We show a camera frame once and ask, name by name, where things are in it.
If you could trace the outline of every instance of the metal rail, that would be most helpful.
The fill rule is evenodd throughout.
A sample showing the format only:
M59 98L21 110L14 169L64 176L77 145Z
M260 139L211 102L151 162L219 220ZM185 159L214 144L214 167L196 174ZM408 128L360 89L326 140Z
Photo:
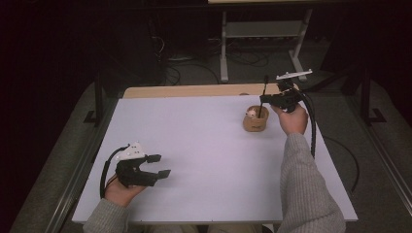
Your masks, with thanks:
M384 167L385 172L388 175L388 178L390 179L397 194L402 200L406 210L409 212L409 215L412 216L412 192L411 192L410 187L408 186L406 181L403 179L403 176L399 173L394 162L392 161L391 156L388 154L385 147L382 145L382 143L378 139L376 132L373 129L373 126L366 125L366 123L361 118L359 113L357 113L359 106L356 100L354 99L354 97L348 97L347 100L349 102L349 106L351 107L351 110L355 113L355 116L357 117L357 120L360 123L361 129L364 131L365 135L368 137L368 139L370 140L370 142L376 149L376 152L378 153L382 161L382 165Z
M100 148L101 142L104 138L117 104L118 99L107 99L105 105L105 115L101 118L99 125L94 127L91 132L87 147L83 151L81 159L76 165L70 181L57 203L57 207L45 232L52 233L60 231L67 215L82 193L82 189L85 186L88 174L90 173L93 165L92 159Z

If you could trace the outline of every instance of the white table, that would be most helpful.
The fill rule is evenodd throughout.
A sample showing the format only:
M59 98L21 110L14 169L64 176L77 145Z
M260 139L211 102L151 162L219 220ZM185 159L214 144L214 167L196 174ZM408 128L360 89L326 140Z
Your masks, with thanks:
M262 84L246 84L140 87L126 92L114 112L73 221L87 221L98 204L103 164L110 154L135 141L146 154L162 155L160 162L143 164L143 171L171 169L171 173L133 200L129 206L131 222L282 221L279 181L286 136L273 112L263 132L247 132L242 126L245 111L259 104L261 91ZM270 85L266 93L276 91L276 86ZM253 95L235 95L242 92ZM305 135L309 143L310 128L308 125ZM316 163L345 219L357 220L319 129ZM107 179L115 169L113 160Z

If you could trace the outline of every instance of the small cup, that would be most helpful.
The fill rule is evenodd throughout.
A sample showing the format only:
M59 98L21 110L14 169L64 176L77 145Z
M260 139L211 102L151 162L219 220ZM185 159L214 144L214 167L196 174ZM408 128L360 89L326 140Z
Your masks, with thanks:
M269 111L265 107L261 107L261 114L259 115L260 106L254 105L248 108L248 111L255 109L256 117L250 117L248 114L243 118L243 127L248 132L260 132L266 128L266 122L269 118Z

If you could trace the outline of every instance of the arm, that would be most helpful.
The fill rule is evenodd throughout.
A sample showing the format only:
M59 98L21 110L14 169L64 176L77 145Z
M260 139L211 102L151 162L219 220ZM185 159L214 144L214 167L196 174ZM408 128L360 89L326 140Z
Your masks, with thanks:
M123 232L126 225L127 209L103 198L94 209L86 224L85 233Z
M303 137L306 111L300 105L290 114L273 106L272 109L288 135L281 168L284 219L278 232L345 232L342 212L330 196Z
M105 198L100 200L83 230L86 233L123 232L127 224L126 207L144 189L144 186L125 187L114 175L108 180Z

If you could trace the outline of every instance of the gray sleeve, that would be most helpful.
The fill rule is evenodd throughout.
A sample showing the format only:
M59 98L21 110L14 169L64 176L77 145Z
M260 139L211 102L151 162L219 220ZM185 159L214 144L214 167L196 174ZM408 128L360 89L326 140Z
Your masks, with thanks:
M301 134L289 135L285 144L281 199L284 219L278 232L345 232L342 212Z
M101 199L86 224L85 233L121 233L125 229L127 209L106 199Z

